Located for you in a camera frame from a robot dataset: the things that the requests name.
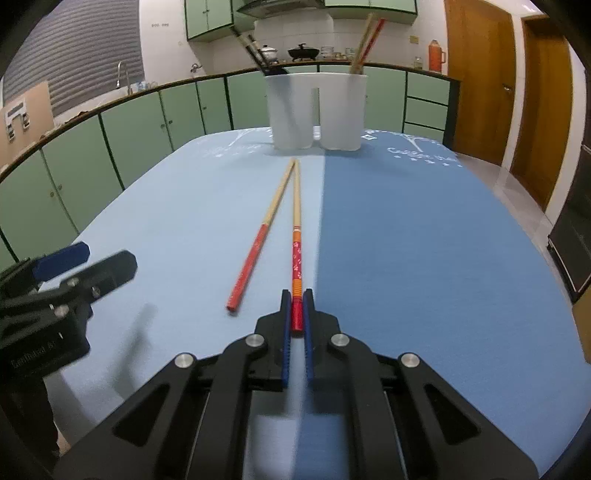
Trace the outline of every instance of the pot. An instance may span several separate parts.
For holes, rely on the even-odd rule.
[[[304,48],[305,43],[300,43],[300,48],[292,48],[288,50],[287,53],[290,54],[290,57],[294,60],[299,59],[312,59],[315,60],[320,50],[318,48]]]
[[[267,59],[269,63],[277,63],[277,49],[270,47],[269,45],[263,45],[261,53]]]

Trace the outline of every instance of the chopstick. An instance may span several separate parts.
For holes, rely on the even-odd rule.
[[[232,25],[230,27],[230,30],[234,34],[234,36],[238,39],[238,41],[242,44],[242,46],[246,49],[246,52],[251,56],[252,61],[254,61],[254,63],[258,67],[258,69],[260,71],[262,71],[263,74],[266,74],[267,68],[256,57],[255,53],[251,50],[250,45],[246,42],[246,40],[244,40],[244,38],[242,38],[242,36],[241,36],[240,32],[238,31],[238,29]]]
[[[291,333],[300,334],[304,330],[304,310],[301,285],[301,197],[300,162],[294,165],[294,227],[291,272]]]
[[[262,52],[261,49],[259,48],[258,42],[255,40],[255,37],[252,36],[252,34],[248,34],[247,35],[248,40],[251,41],[252,45],[256,48],[256,51],[258,52],[258,54],[261,56],[262,61],[265,63],[265,65],[267,66],[267,68],[271,68],[271,65],[269,65],[269,61],[267,60],[267,57],[265,57]]]
[[[356,65],[356,72],[361,73],[361,69],[363,68],[363,64],[365,63],[365,59],[369,55],[369,52],[373,48],[375,41],[378,39],[379,33],[382,31],[384,24],[386,23],[385,18],[380,18],[378,21],[378,25],[375,27],[374,34],[369,39],[367,46],[365,47],[365,51],[363,52],[363,56],[361,57],[359,63]]]
[[[368,37],[369,37],[369,31],[370,31],[370,27],[372,24],[372,21],[374,20],[374,14],[370,13],[367,17],[367,19],[365,20],[365,26],[363,28],[363,35],[361,36],[361,40],[359,42],[359,46],[357,47],[357,52],[355,53],[355,57],[353,58],[353,61],[351,62],[351,67],[349,69],[349,73],[355,73],[355,71],[357,70],[357,63],[359,62],[359,59],[361,58],[361,52],[363,52],[363,47],[365,46],[365,42],[367,41]]]
[[[297,162],[294,158],[290,160],[283,174],[279,186],[275,191],[275,195],[267,209],[267,213],[263,218],[261,227],[255,237],[254,242],[252,243],[251,249],[246,256],[246,260],[244,261],[244,265],[240,270],[240,274],[236,279],[236,283],[232,292],[230,293],[230,297],[228,298],[228,302],[226,303],[226,308],[230,312],[235,312],[240,305],[240,301],[242,300],[242,296],[244,291],[246,290],[246,284],[248,284],[248,280],[251,277],[252,270],[255,267],[256,260],[258,259],[259,254],[261,253],[261,248],[263,243],[265,243],[265,238],[267,237],[267,232],[273,223],[273,218],[275,217],[275,213],[277,212],[277,207],[279,207],[279,203],[281,201],[281,197],[283,197],[283,192],[285,191],[285,186],[290,179],[291,170],[294,167],[294,164]]]

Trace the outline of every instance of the blue tablecloth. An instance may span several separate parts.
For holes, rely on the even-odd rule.
[[[303,283],[317,307],[378,353],[419,353],[545,471],[591,406],[569,306],[519,225],[451,151],[378,131],[353,153],[281,153],[268,128],[208,135],[113,201],[79,240],[90,262],[130,250],[138,272],[95,304],[90,355],[48,379],[66,438],[175,354],[217,354],[278,309],[291,285],[291,182],[237,316],[225,301],[293,155]],[[245,478],[342,479],[342,439],[311,441],[322,442],[319,425],[340,432],[338,421],[307,409],[302,342],[292,350],[287,392],[254,396]]]

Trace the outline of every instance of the white container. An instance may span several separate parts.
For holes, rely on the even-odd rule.
[[[279,150],[310,148],[314,141],[313,89],[320,92],[320,144],[358,150],[363,134],[367,77],[348,73],[292,73],[267,80],[273,143]]]

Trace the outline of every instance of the window blind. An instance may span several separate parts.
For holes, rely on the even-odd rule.
[[[127,63],[131,83],[144,79],[139,0],[62,0],[8,66],[4,104],[48,80],[53,115],[58,115],[114,90],[120,60]]]

